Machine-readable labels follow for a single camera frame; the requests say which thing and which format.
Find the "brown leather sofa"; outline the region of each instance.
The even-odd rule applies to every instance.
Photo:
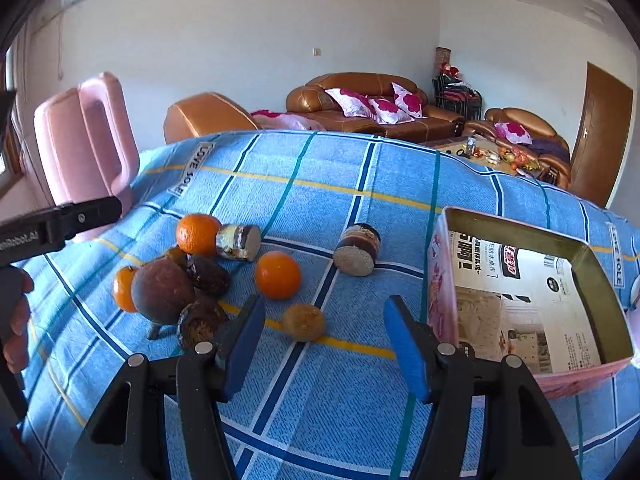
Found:
[[[517,148],[526,153],[529,158],[536,158],[538,160],[540,166],[542,166],[543,175],[551,169],[556,170],[558,173],[556,186],[561,189],[568,189],[571,182],[571,166],[569,164],[558,156],[550,153],[537,155],[527,149],[525,144],[511,144],[508,140],[499,138],[494,128],[495,123],[512,121],[523,126],[531,137],[552,140],[569,152],[569,145],[566,143],[566,140],[558,135],[551,124],[547,123],[542,117],[523,110],[522,108],[489,108],[484,114],[484,119],[484,121],[467,121],[463,135],[470,136],[477,133],[495,142],[498,146],[504,146],[507,149],[517,146]]]
[[[384,97],[393,101],[392,82],[420,96],[422,114],[425,116],[423,119],[404,124],[377,124],[366,118],[345,117],[338,103],[325,92],[329,88],[345,88],[364,96]],[[325,74],[312,79],[289,93],[287,112],[316,120],[331,132],[378,134],[409,142],[455,137],[464,126],[462,116],[429,105],[427,95],[413,81],[395,75],[364,72]]]
[[[240,105],[222,94],[205,92],[169,107],[164,119],[164,141],[171,144],[220,132],[259,129]]]

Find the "human hand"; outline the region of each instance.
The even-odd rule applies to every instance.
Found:
[[[27,344],[29,335],[27,332],[27,324],[31,317],[31,309],[29,301],[27,301],[26,293],[33,290],[33,280],[25,271],[22,271],[24,279],[22,280],[22,295],[18,303],[14,307],[14,314],[11,318],[11,330],[14,335],[7,341],[2,349],[6,364],[9,370],[17,374],[24,370],[29,364],[29,353]]]

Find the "brown wooden door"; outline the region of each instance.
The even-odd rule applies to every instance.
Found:
[[[616,183],[631,124],[634,91],[611,74],[587,65],[587,86],[571,158],[569,191],[605,207]]]

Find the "orange fruit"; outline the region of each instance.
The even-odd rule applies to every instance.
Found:
[[[122,267],[113,279],[113,299],[125,312],[137,312],[131,299],[131,283],[137,271],[137,267]]]
[[[194,213],[183,216],[175,228],[175,240],[187,254],[216,254],[216,235],[222,227],[215,216]]]
[[[300,288],[300,266],[287,253],[264,253],[255,266],[255,285],[270,300],[288,300]]]

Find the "pink chair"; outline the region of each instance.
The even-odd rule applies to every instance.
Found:
[[[131,208],[129,184],[140,158],[122,86],[109,72],[41,104],[34,116],[36,139],[56,204],[117,196],[122,215]],[[79,234],[97,237],[108,226]]]

